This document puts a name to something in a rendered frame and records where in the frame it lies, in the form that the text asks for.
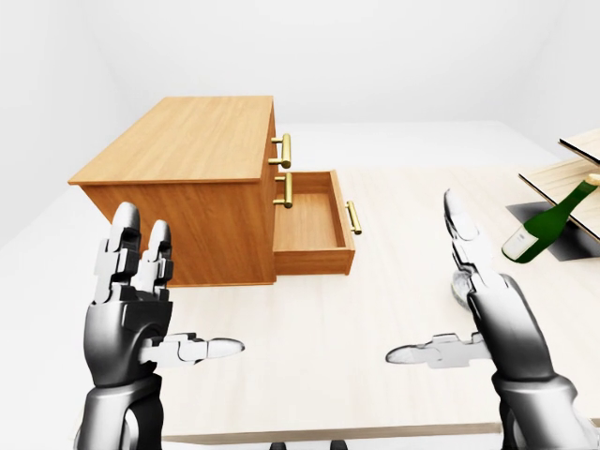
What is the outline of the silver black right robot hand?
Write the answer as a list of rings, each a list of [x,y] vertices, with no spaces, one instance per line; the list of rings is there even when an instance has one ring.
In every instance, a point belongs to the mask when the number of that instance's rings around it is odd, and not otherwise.
[[[426,343],[401,346],[388,352],[385,361],[463,368],[473,359],[490,359],[508,380],[553,376],[548,345],[522,290],[511,277],[492,269],[486,237],[450,189],[443,194],[443,208],[457,270],[471,273],[467,299],[477,331],[467,340],[442,334]]]

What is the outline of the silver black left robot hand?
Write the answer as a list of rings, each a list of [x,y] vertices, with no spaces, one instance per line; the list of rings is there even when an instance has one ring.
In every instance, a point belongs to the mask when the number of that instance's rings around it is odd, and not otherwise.
[[[173,303],[167,288],[173,276],[168,223],[157,220],[148,248],[140,250],[140,214],[122,202],[110,235],[101,242],[97,287],[86,314],[84,354],[98,387],[128,384],[155,368],[193,366],[231,356],[245,346],[232,338],[204,340],[193,333],[168,332]]]

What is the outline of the patterned bowl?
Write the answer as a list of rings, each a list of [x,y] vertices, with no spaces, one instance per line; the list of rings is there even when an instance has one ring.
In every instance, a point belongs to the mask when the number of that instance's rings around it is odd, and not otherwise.
[[[467,295],[472,288],[471,273],[457,270],[454,272],[451,282],[451,290],[457,302],[466,310],[469,310]]]

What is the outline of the wooden cabinet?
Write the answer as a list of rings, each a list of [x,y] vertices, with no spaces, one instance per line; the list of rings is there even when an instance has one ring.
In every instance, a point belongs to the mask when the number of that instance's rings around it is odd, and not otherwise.
[[[270,96],[165,97],[69,179],[106,218],[134,203],[172,233],[174,286],[270,284],[275,208],[262,180]]]

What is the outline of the green wine bottle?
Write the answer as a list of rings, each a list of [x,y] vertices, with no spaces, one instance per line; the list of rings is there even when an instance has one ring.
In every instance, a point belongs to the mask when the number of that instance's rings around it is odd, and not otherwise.
[[[600,174],[588,174],[561,202],[528,219],[502,245],[502,254],[515,263],[529,263],[560,237],[573,210],[599,186]]]

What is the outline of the wooden wine rack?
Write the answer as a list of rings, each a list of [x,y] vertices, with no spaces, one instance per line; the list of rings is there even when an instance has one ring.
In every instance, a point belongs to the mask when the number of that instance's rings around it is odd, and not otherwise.
[[[561,202],[588,174],[600,174],[600,128],[561,139],[560,144],[577,157],[519,176],[551,203],[550,208]],[[568,221],[573,221],[600,243],[600,186],[573,210]]]

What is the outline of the open wooden drawer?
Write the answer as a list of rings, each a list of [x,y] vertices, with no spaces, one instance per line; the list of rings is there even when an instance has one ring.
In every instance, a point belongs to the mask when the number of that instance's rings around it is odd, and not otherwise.
[[[293,172],[292,208],[276,208],[277,275],[348,275],[354,257],[351,222],[338,175]]]

